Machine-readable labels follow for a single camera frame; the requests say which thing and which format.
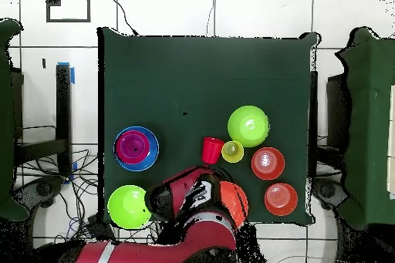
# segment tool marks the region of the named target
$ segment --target chair wheel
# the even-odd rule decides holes
[[[322,201],[320,201],[320,204],[321,204],[322,209],[328,210],[328,211],[332,210],[332,208],[330,207],[329,204],[322,202]]]
[[[50,207],[51,205],[53,205],[53,203],[55,202],[55,198],[50,198],[49,200],[43,202],[40,206],[44,209]]]

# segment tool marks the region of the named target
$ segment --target white stripe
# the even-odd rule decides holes
[[[113,245],[113,243],[109,241],[104,248],[102,254],[100,255],[100,259],[97,263],[108,263],[108,260],[110,260],[110,256],[113,253],[114,248],[115,245]]]

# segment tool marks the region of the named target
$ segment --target red bowl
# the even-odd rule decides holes
[[[265,206],[270,213],[283,217],[292,213],[298,205],[298,194],[291,185],[278,183],[265,193]]]
[[[257,150],[251,161],[252,171],[263,180],[273,180],[284,170],[284,157],[274,147],[263,147]]]
[[[136,130],[122,133],[115,143],[118,158],[125,164],[139,164],[150,152],[147,136]]]

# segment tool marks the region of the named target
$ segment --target blue bowl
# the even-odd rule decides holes
[[[155,135],[150,130],[148,130],[147,128],[141,127],[141,126],[132,126],[132,127],[125,128],[116,136],[115,142],[122,133],[124,133],[128,130],[140,131],[145,136],[147,136],[148,142],[150,143],[150,152],[148,152],[148,155],[146,156],[146,158],[144,160],[142,160],[141,162],[139,162],[138,164],[125,164],[116,155],[115,145],[114,145],[113,146],[114,156],[115,156],[116,160],[118,161],[118,163],[126,170],[128,170],[128,171],[144,171],[144,170],[148,169],[149,167],[151,167],[157,160],[157,156],[159,154],[159,143],[158,143]]]

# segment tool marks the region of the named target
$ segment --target bowl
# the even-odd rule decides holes
[[[239,228],[245,216],[241,207],[243,203],[245,214],[248,215],[248,200],[245,192],[236,184],[229,181],[221,181],[221,200],[224,206],[229,210],[232,219],[234,220],[236,227]]]
[[[298,205],[298,194],[289,184],[278,183],[270,186],[265,193],[265,206],[279,217],[291,214]]]
[[[142,133],[144,136],[147,137],[148,143],[149,143],[149,152],[148,155],[138,164],[125,164],[120,160],[120,158],[116,154],[116,148],[114,144],[114,156],[118,163],[121,165],[121,167],[125,168],[128,171],[144,171],[151,167],[155,161],[157,160],[157,156],[159,154],[159,143],[157,141],[157,138],[155,135],[148,130],[147,128],[141,127],[141,126],[132,126],[132,127],[127,127],[125,130],[121,131],[118,136],[116,137],[115,143],[117,143],[118,138],[125,132],[129,130],[135,130],[137,132]]]
[[[111,220],[123,229],[138,229],[150,220],[145,204],[146,191],[135,185],[117,188],[110,196],[107,209]]]
[[[147,136],[140,131],[128,130],[116,139],[115,150],[125,164],[138,164],[150,152],[150,143]]]
[[[228,121],[229,136],[243,147],[256,147],[268,136],[268,117],[257,106],[241,106]]]
[[[283,172],[285,161],[279,150],[274,147],[263,147],[255,152],[251,167],[256,177],[273,180]]]

